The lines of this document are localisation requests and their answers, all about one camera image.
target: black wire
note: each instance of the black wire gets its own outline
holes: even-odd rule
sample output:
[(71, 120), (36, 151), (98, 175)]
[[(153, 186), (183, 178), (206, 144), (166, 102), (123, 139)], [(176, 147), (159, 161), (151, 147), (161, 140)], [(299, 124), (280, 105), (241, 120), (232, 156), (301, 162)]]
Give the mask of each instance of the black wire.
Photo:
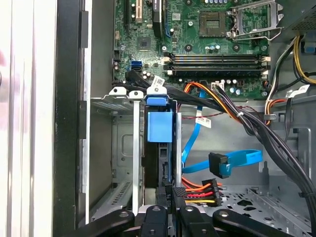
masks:
[(288, 98), (285, 106), (285, 116), (284, 116), (284, 125), (285, 125), (285, 140), (287, 142), (292, 121), (292, 101), (293, 98)]

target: sticker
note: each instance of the sticker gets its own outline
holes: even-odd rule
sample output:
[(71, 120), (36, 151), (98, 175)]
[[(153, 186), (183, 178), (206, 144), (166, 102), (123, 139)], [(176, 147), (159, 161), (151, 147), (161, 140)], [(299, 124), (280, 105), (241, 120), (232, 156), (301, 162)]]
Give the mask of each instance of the sticker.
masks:
[(293, 98), (296, 95), (306, 93), (309, 87), (310, 87), (310, 85), (303, 85), (303, 86), (301, 86), (298, 90), (293, 91), (290, 94), (289, 98)]
[(196, 118), (196, 123), (204, 127), (212, 128), (212, 121), (208, 118)]
[(197, 115), (196, 117), (202, 117), (202, 111), (201, 110), (197, 110)]
[(163, 86), (164, 84), (164, 79), (162, 79), (161, 77), (155, 76), (152, 86), (157, 87), (157, 86)]

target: black connector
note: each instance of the black connector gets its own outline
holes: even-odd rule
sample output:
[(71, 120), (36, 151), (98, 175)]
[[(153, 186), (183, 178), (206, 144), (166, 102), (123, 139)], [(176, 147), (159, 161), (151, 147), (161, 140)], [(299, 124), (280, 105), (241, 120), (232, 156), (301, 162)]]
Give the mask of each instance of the black connector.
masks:
[(216, 179), (208, 179), (208, 180), (203, 180), (202, 185), (205, 186), (206, 184), (211, 184), (211, 189), (214, 194), (212, 194), (212, 197), (215, 201), (215, 203), (211, 203), (212, 206), (220, 206), (222, 204), (222, 199), (221, 199), (221, 194), (219, 193), (219, 187), (217, 184)]
[(220, 164), (228, 163), (228, 156), (212, 153), (208, 154), (209, 171), (221, 179), (228, 178), (229, 176), (223, 176), (220, 172)]
[(121, 60), (121, 54), (120, 54), (120, 51), (119, 50), (114, 50), (114, 54), (113, 54), (113, 61), (114, 62), (120, 62)]

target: screw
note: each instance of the screw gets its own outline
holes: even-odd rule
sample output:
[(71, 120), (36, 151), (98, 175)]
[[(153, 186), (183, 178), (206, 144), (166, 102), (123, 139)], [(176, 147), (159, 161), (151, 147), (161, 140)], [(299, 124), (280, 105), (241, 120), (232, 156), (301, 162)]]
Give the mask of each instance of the screw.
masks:
[(128, 213), (126, 211), (123, 211), (119, 216), (120, 217), (128, 217)]
[(157, 206), (155, 206), (155, 207), (153, 208), (153, 211), (160, 211), (160, 208), (157, 207)]
[(187, 207), (186, 207), (186, 210), (187, 210), (187, 211), (193, 211), (193, 207), (187, 206)]
[(225, 211), (220, 211), (219, 215), (222, 216), (222, 217), (228, 217), (228, 213), (225, 212)]

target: chipset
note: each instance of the chipset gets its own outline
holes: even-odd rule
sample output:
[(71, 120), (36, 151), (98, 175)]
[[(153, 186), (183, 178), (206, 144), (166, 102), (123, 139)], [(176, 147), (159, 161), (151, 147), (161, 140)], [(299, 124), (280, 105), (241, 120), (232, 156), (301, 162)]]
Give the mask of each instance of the chipset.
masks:
[(150, 51), (151, 50), (151, 38), (150, 37), (138, 37), (137, 38), (137, 50), (138, 51)]

